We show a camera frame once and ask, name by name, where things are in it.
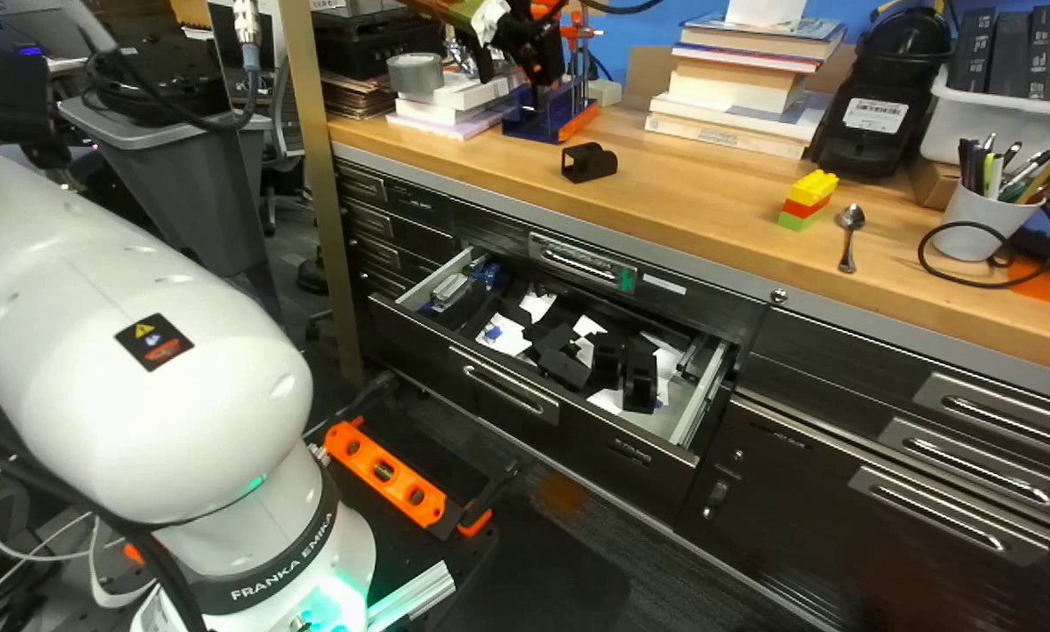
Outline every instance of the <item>pen holder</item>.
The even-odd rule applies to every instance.
[[[948,258],[989,258],[1040,208],[1044,208],[1044,200],[1040,204],[1000,204],[1000,200],[982,196],[965,187],[955,187],[955,193],[944,208],[944,216],[941,216],[941,230],[934,236],[934,249]]]

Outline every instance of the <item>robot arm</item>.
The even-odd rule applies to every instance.
[[[555,84],[566,71],[558,15],[571,0],[409,0],[457,29],[457,39],[479,58],[483,82],[491,82],[491,56],[504,50],[532,84]]]
[[[311,403],[253,298],[0,159],[0,406],[43,468],[156,530],[212,628],[280,628],[337,577],[370,586],[374,533],[324,498]]]

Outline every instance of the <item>workbench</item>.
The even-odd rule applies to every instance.
[[[916,267],[916,242],[941,213],[916,208],[902,175],[840,181],[828,208],[857,200],[869,212],[854,249],[857,275],[840,275],[835,221],[807,230],[778,229],[778,208],[807,171],[804,162],[654,137],[632,112],[603,112],[579,137],[602,140],[623,162],[619,175],[585,187],[558,175],[558,148],[500,132],[457,144],[386,119],[342,117],[331,119],[331,137],[337,153],[381,153],[1050,368],[1050,302],[964,288]]]
[[[347,244],[386,236],[374,256],[411,275],[355,298],[370,302],[366,330],[375,325],[386,366],[813,626],[969,628],[978,609],[1006,628],[1050,626],[1050,302],[919,271],[916,242],[941,213],[914,204],[907,175],[840,181],[826,216],[788,230],[778,212],[813,164],[650,137],[619,109],[578,140],[603,144],[623,169],[579,187],[564,178],[552,144],[504,132],[457,144],[351,117],[326,128]],[[840,275],[834,216],[848,204],[869,212],[857,275]],[[469,249],[409,267],[409,221]],[[696,440],[629,427],[424,324],[421,298],[479,262],[470,244],[608,279],[613,302],[718,338],[730,360]],[[894,533],[894,550],[880,554],[880,533]],[[925,567],[934,590],[890,583]]]

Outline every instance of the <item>yellow object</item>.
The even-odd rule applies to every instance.
[[[835,171],[816,169],[792,187],[788,200],[800,204],[800,208],[816,208],[816,204],[828,200],[835,193],[835,187],[840,187]]]

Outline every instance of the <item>wooden countertop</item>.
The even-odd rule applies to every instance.
[[[807,164],[640,132],[640,117],[632,112],[602,112],[578,137],[602,140],[623,162],[619,175],[585,187],[558,175],[564,152],[555,144],[504,132],[457,144],[386,125],[375,117],[337,117],[331,119],[331,137],[334,144],[1050,366],[1050,302],[1018,290],[964,288],[919,271],[916,242],[941,213],[916,208],[902,175],[890,181],[840,181],[826,216],[807,230],[788,230],[778,226],[778,208]],[[854,249],[857,275],[840,275],[843,230],[834,213],[854,200],[869,212],[869,229]]]

